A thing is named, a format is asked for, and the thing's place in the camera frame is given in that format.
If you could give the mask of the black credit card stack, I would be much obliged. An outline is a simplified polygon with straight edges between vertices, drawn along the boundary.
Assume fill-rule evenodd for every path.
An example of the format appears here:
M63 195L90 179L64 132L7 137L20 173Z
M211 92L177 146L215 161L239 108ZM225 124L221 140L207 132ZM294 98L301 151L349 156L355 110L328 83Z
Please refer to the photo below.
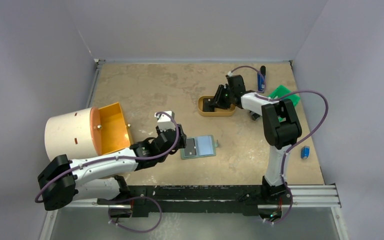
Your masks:
M214 100L212 98L204 98L202 102L202 111L206 113L214 112Z

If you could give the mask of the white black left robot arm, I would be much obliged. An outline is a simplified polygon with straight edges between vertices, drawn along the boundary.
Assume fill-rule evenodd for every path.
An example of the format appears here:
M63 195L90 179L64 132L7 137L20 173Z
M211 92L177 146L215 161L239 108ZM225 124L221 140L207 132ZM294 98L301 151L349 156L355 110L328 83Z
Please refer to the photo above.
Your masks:
M174 129L157 130L157 137L148 137L124 148L89 159L69 159L66 154L56 156L38 175L40 192L36 203L43 203L46 211L58 210L69 203L90 198L126 203L129 191L112 179L114 175L154 167L169 155L186 147L182 125Z

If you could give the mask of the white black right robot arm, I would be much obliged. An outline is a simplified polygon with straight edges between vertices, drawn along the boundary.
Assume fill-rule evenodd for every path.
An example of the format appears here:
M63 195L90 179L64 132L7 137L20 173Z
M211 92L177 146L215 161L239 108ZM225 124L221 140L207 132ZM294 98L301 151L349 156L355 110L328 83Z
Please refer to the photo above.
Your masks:
M264 202L272 204L286 192L285 165L289 160L289 150L302 135L294 104L288 98L275 100L246 90L241 75L227 75L226 79L227 83L219 85L207 103L211 109L227 110L235 106L262 119L263 134L270 151L260 196Z

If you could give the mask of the grey-green card holder wallet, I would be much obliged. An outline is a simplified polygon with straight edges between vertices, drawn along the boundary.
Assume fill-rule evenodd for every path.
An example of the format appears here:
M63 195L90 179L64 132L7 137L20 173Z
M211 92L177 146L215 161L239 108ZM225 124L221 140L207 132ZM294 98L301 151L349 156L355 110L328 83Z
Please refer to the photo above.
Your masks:
M193 157L185 157L185 149L182 148L180 150L180 157L182 160L214 157L217 155L216 148L218 147L218 141L214 139L213 135L188 137L187 139L189 138L195 139L197 155Z

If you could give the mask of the single black credit card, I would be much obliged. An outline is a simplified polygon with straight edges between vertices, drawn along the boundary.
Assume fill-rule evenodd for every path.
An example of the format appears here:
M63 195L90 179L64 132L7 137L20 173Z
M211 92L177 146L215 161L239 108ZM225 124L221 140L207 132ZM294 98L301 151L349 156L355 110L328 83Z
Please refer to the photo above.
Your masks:
M197 155L196 142L194 138L188 138L186 140L186 146L184 149L184 155L187 158L195 157Z

